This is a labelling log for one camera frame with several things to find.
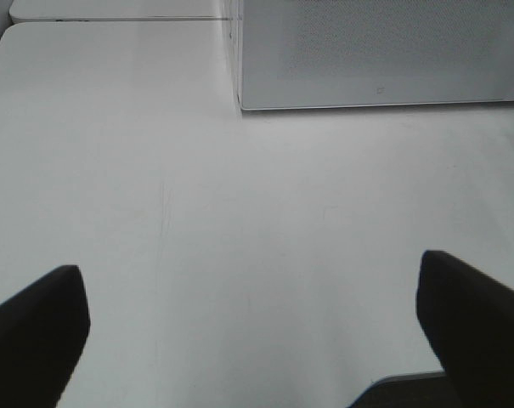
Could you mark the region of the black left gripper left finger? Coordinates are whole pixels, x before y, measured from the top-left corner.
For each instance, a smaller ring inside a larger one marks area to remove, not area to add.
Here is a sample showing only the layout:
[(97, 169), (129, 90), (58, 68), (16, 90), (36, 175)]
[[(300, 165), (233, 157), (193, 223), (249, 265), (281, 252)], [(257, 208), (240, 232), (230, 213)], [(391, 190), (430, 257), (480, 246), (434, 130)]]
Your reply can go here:
[(55, 407), (91, 320), (82, 273), (63, 265), (0, 304), (0, 407)]

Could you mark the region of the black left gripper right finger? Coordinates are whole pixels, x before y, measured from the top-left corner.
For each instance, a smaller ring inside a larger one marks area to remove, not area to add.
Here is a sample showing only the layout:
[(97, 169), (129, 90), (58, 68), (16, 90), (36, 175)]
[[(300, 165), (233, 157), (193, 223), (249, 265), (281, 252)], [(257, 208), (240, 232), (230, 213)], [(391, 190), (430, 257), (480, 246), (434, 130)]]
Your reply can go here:
[(514, 290), (444, 251), (423, 253), (416, 316), (465, 407), (514, 407)]

